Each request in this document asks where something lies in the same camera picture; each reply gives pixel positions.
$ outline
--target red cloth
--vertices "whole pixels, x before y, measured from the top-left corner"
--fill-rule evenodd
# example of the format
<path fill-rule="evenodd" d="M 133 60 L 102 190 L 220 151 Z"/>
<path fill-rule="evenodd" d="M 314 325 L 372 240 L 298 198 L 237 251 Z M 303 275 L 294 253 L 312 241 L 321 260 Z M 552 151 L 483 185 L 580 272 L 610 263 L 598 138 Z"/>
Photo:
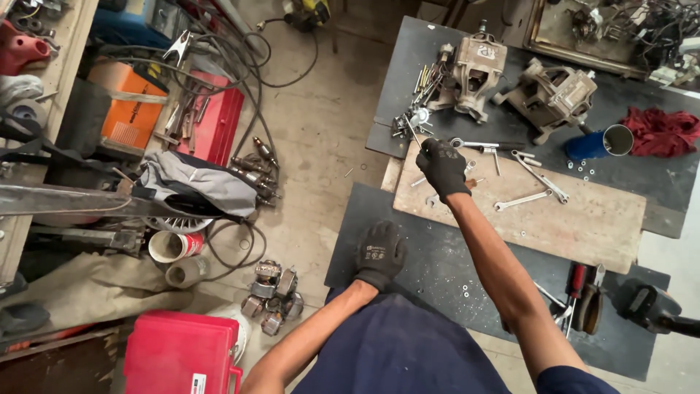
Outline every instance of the red cloth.
<path fill-rule="evenodd" d="M 634 135 L 633 156 L 668 158 L 698 150 L 693 142 L 700 137 L 700 119 L 686 111 L 667 114 L 658 108 L 629 107 L 620 123 Z"/>

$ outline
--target blue cup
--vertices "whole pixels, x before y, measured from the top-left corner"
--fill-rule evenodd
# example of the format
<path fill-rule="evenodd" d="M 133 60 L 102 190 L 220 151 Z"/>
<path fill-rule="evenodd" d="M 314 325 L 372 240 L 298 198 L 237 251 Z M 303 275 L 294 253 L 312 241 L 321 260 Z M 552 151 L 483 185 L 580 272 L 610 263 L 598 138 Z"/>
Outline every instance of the blue cup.
<path fill-rule="evenodd" d="M 566 155 L 571 160 L 624 156 L 632 150 L 634 136 L 623 125 L 612 125 L 605 130 L 572 138 L 566 142 Z"/>

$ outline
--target hand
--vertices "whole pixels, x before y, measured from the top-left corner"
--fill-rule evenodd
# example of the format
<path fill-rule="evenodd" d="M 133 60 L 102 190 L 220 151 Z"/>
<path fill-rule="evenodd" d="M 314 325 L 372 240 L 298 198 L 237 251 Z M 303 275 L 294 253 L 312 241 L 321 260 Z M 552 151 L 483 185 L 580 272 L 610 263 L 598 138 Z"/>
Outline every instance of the hand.
<path fill-rule="evenodd" d="M 428 183 L 440 196 L 440 201 L 445 203 L 445 197 L 453 193 L 472 192 L 464 184 L 467 180 L 464 170 L 467 168 L 467 160 L 445 141 L 428 138 L 421 145 L 428 152 L 430 158 L 423 154 L 416 157 L 416 165 L 425 174 Z"/>
<path fill-rule="evenodd" d="M 396 225 L 386 220 L 379 222 L 360 238 L 355 279 L 383 292 L 403 269 L 405 256 L 406 245 Z"/>

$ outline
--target red screwdriver handle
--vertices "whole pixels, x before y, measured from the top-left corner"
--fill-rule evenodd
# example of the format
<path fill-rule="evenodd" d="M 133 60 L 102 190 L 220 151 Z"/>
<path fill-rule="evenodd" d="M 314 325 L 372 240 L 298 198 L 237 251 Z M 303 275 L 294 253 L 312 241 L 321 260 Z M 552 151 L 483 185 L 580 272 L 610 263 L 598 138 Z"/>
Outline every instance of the red screwdriver handle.
<path fill-rule="evenodd" d="M 571 293 L 573 298 L 581 298 L 581 289 L 583 288 L 583 280 L 585 278 L 586 267 L 583 264 L 576 264 L 573 267 L 571 274 Z"/>

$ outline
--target concrete floor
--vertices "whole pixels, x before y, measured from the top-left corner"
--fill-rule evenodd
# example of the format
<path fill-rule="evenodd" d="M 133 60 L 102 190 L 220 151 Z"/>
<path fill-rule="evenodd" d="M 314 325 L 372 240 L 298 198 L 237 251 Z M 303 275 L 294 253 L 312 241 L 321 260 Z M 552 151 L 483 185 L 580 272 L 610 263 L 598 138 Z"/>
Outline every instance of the concrete floor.
<path fill-rule="evenodd" d="M 246 11 L 249 21 L 279 14 L 269 4 L 242 2 L 246 7 L 239 9 Z M 265 30 L 273 47 L 273 58 L 265 68 L 266 79 L 271 83 L 295 78 L 307 68 L 314 54 L 310 36 L 288 31 L 280 23 L 270 24 Z M 276 209 L 263 210 L 258 226 L 267 236 L 265 258 L 297 269 L 298 289 L 307 302 L 304 317 L 323 305 L 328 291 L 323 279 L 353 182 L 379 187 L 388 161 L 386 156 L 368 151 L 364 145 L 392 47 L 340 34 L 340 53 L 333 55 L 326 31 L 318 33 L 318 43 L 320 54 L 313 72 L 293 86 L 266 88 L 262 104 L 283 166 L 284 199 Z M 238 130 L 245 129 L 251 114 L 250 102 L 246 102 Z M 263 134 L 258 122 L 254 135 Z M 366 170 L 361 170 L 362 164 L 367 166 Z M 344 177 L 351 168 L 354 170 Z M 700 193 L 694 193 L 680 240 L 644 233 L 639 252 L 640 265 L 672 275 L 671 293 L 685 307 L 684 314 L 694 317 L 700 316 L 695 292 L 700 288 L 700 266 L 694 258 L 700 254 L 699 199 Z M 240 247 L 242 239 L 250 240 L 250 236 L 244 228 L 233 226 L 219 234 L 213 243 L 219 254 L 233 263 L 244 253 Z M 252 255 L 260 251 L 260 244 L 256 238 Z M 223 267 L 214 269 L 214 274 L 220 272 Z M 197 299 L 201 301 L 208 294 L 218 297 L 220 303 L 239 303 L 248 294 L 246 288 L 252 281 L 252 269 L 242 269 L 217 283 L 201 284 Z M 279 336 L 270 338 L 260 332 L 257 319 L 239 366 L 249 371 L 295 324 L 298 321 L 288 322 Z M 471 334 L 513 393 L 535 392 L 517 345 L 478 332 Z M 601 370 L 594 370 L 594 374 L 623 394 L 688 393 L 693 387 L 695 391 L 700 387 L 698 354 L 699 340 L 664 335 L 657 339 L 646 382 Z"/>

